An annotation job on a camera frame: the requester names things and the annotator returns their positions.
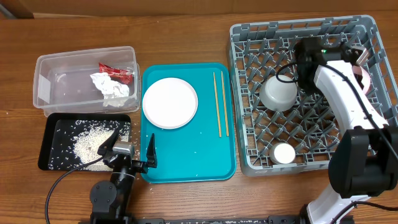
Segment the grey bowl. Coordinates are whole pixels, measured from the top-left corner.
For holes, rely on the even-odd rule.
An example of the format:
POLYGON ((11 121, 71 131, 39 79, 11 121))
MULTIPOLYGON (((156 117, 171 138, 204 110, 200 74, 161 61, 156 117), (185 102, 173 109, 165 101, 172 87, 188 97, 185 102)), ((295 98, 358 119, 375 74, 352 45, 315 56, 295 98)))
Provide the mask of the grey bowl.
POLYGON ((272 111, 287 111, 293 107, 297 99, 297 86, 290 77, 285 75, 278 76, 286 83, 279 81, 275 76, 269 78, 259 92, 261 103, 272 111))

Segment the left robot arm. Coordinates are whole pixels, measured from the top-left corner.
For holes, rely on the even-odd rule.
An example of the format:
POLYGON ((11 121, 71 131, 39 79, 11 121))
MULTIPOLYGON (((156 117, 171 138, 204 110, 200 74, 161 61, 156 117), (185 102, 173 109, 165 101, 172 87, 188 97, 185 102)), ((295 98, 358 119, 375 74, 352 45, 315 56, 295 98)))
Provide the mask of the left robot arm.
POLYGON ((145 161, 134 159, 134 146, 120 140, 118 131, 100 145, 98 154, 112 173, 109 180, 100 181, 91 189, 90 223, 135 223, 127 206, 136 174, 146 174, 148 169, 157 167, 155 135, 150 137, 145 161))

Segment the white cup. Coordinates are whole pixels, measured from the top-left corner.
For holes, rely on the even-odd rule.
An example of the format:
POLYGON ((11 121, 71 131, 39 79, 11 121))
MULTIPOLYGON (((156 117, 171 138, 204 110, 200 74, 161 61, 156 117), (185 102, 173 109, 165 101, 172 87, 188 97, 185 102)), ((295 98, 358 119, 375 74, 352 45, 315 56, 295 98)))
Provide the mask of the white cup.
POLYGON ((280 142, 271 147, 269 156, 274 164, 289 164, 295 159, 295 149, 290 144, 280 142))

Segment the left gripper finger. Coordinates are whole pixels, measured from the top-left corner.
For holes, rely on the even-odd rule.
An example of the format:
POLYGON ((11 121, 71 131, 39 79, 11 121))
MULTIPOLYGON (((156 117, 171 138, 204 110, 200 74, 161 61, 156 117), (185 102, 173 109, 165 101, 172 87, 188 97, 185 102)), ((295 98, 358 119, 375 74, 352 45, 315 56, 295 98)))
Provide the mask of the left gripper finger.
POLYGON ((97 154, 104 156, 108 151, 113 150, 113 146, 119 138, 119 131, 115 130, 107 140, 105 140, 98 148, 97 154))
POLYGON ((152 133, 149 141, 149 145, 147 147, 147 167, 156 168, 157 167, 157 155, 155 151, 155 134, 152 133))

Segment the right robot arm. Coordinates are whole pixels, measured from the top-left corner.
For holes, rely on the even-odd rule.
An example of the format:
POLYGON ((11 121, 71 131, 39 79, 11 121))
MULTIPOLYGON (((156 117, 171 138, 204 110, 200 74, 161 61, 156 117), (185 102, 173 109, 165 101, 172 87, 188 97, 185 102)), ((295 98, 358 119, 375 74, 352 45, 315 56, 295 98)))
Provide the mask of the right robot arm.
POLYGON ((330 183, 302 217, 307 223, 353 223, 347 217, 352 208, 397 185, 397 128, 375 111, 354 75, 365 48, 324 47, 316 37, 304 37, 294 50, 299 87, 326 98, 342 134, 328 165, 330 183))

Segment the white napkin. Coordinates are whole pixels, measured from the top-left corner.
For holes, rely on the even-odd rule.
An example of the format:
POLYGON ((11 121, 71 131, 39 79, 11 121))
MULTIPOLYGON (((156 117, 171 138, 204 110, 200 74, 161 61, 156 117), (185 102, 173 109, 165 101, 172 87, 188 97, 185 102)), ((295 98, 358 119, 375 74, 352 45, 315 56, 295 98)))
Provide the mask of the white napkin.
POLYGON ((126 84, 112 80, 106 72, 93 73, 90 78, 94 86, 103 94, 104 99, 129 96, 129 87, 126 84))

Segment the white rice pile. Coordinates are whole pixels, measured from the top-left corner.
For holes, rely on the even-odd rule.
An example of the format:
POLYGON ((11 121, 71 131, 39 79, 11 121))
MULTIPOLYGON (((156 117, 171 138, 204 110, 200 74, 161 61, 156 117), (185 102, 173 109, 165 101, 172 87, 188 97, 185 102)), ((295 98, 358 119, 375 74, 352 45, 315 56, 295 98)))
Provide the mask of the white rice pile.
POLYGON ((100 158, 99 146, 118 130, 122 141, 128 141, 131 123, 111 120, 71 120, 56 122, 50 147, 48 169, 70 170, 100 158))

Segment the red snack wrapper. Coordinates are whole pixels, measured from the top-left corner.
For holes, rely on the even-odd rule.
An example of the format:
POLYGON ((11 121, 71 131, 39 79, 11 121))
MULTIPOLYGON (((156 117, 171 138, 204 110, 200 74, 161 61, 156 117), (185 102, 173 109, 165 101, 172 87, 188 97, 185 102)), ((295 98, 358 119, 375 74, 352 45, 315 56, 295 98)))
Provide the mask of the red snack wrapper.
POLYGON ((99 63, 99 71, 101 73, 107 73, 111 79, 119 81, 125 85, 129 85, 133 81, 133 73, 128 70, 113 68, 103 63, 99 63))

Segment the white round plate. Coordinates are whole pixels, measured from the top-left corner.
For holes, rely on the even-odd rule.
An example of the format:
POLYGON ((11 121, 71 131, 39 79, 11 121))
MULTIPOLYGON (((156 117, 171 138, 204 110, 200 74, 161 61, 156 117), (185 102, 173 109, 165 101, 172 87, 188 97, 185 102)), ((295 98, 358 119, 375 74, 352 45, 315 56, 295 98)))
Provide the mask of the white round plate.
POLYGON ((180 78, 160 79, 144 93, 144 115, 158 128, 181 128, 193 119, 197 109, 195 89, 180 78))

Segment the pink shallow bowl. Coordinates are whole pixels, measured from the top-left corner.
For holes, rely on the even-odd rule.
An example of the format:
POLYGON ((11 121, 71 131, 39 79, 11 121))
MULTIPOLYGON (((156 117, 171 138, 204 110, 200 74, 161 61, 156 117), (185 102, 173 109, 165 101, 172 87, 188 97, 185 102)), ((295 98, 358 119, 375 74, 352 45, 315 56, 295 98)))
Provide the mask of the pink shallow bowl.
POLYGON ((353 66, 352 70, 363 93, 367 94, 371 86, 371 77, 369 73, 363 67, 360 66, 353 66))

